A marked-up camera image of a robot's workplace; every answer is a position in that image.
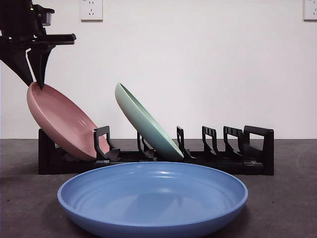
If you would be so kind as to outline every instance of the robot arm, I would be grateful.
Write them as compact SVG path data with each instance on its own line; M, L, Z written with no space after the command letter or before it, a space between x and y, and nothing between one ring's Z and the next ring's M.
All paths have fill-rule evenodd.
M33 4L32 0L0 1L0 60L9 66L28 86L33 82L28 59L39 86L43 88L45 69L56 45L73 45L74 34L47 35L44 26L51 25L53 9Z

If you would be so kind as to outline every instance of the light green plate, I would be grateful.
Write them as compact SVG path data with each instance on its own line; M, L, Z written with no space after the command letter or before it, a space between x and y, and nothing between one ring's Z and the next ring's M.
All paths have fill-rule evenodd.
M174 141L121 83L115 88L115 99L134 128L160 155L170 161L184 158Z

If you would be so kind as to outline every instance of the plate rim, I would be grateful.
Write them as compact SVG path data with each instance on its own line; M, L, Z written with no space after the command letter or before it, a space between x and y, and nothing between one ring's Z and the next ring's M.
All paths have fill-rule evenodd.
M225 213L222 213L222 214L218 214L216 216L212 216L208 219L201 219L201 220L198 220L196 222L193 222L193 223L180 223L180 224L171 224L171 225L140 225L140 224L133 224L133 223L112 223L112 222L106 222L106 221L103 221L103 220L100 220L100 219L96 219L96 218L93 218L93 217L90 217L90 216L87 216L85 215L84 213L81 213L77 210L75 210L74 208L72 208L71 206L69 206L68 204L66 204L66 202L64 202L62 196L61 196L61 192L63 190L63 188L66 186L66 184L70 181L72 181L73 179L76 179L77 177L80 177L80 176L84 176L86 174L90 174L90 173L93 173L94 171L97 171L97 170L106 170L106 169L111 169L111 167L114 167L114 166L127 166L127 165L133 165L134 163L136 164L148 164L148 163L160 163L160 164L182 164L183 166L196 166L196 167L202 167L204 169L209 169L211 171L214 171L216 173L220 173L220 174L224 174L226 176L229 176L231 177L232 179L236 180L239 184L242 185L243 187L243 190L244 190L244 196L243 198L241 199L241 201L239 203L237 203L235 206L233 206L231 209L227 210ZM182 162L161 162L161 161L157 161L157 162L130 162L130 163L124 163L124 164L116 164L116 165L111 165L111 166L106 166L106 167L101 167L101 168L98 168L98 169L94 169L94 170L90 170L90 171L87 171L87 172L84 172L82 174L79 174L79 175L76 175L70 179L68 179L66 182L64 182L60 188L58 189L57 191L57 198L58 198L58 201L59 203L61 204L61 206L76 214L77 216L80 216L80 217L83 217L85 219L88 219L88 220L91 220L91 221L94 221L94 222L100 222L100 223L103 223L103 224L110 224L110 225L115 225L115 226L125 226L125 227L144 227L144 228L150 228L150 227L177 227L177 226L187 226L187 225L193 225L193 224L198 224L198 223L202 223L202 222L208 222L208 221L211 221L211 220L214 220L214 219L217 219L217 218L220 218L220 217L224 217L234 211L236 211L237 209L239 209L240 207L243 207L244 204L246 203L246 201L248 200L248 196L249 196L249 192L248 192L248 189L247 187L245 186L245 184L240 180L238 179L237 177L231 175L231 174L228 174L224 171L221 171L221 170L217 170L217 169L214 169L214 168L210 168L210 167L206 167L206 166L202 166L202 165L196 165L196 164L188 164L188 163L182 163Z
M116 89L117 89L117 87L120 87L121 88L121 90L124 92L124 94L126 95L126 98L127 99L129 99L129 101L130 102L132 102L133 103L133 105L135 106L135 108L144 116L144 118L156 129L156 131L160 134L160 135L162 135L163 136L163 138L165 139L165 141L166 142L168 142L168 144L173 148L173 150L175 151L175 152L177 152L178 153L178 155L180 156L180 157L182 157L182 158L184 158L184 155L183 155L183 153L181 152L181 150L177 147L177 145L176 145L176 143L172 140L172 138L166 133L166 131L162 128L162 126L155 120L155 118L149 113L149 111L143 106L143 104L142 103L140 103L140 101L130 92L130 90L128 90L122 83L117 83L117 86L116 86ZM135 100L135 101L137 101L140 105L141 105L141 107L146 111L146 113L148 114L148 115L146 115L141 109L140 109L140 107L135 103L135 101L130 97L130 95L127 93L127 92L129 92L131 95L132 95L132 97L133 97L133 99ZM152 118L152 120L155 122L155 123L153 123L151 120L149 120L148 119L148 116L150 116L150 118Z

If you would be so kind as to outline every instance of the white wall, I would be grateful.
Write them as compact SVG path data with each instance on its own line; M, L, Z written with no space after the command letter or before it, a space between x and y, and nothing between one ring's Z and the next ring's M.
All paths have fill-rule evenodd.
M81 22L77 0L55 9L47 32L75 33L51 53L46 83L113 138L135 138L114 98L123 83L176 137L201 125L269 127L276 138L317 138L317 22L302 0L104 0L104 21ZM37 138L27 87L1 63L1 137Z

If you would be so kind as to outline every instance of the pink plate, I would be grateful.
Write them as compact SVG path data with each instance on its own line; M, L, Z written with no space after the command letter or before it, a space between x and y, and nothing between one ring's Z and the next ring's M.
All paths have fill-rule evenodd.
M63 150L81 160L96 160L93 121L66 96L45 84L43 90L33 82L27 92L32 116L42 130ZM106 139L99 137L104 153L109 151Z

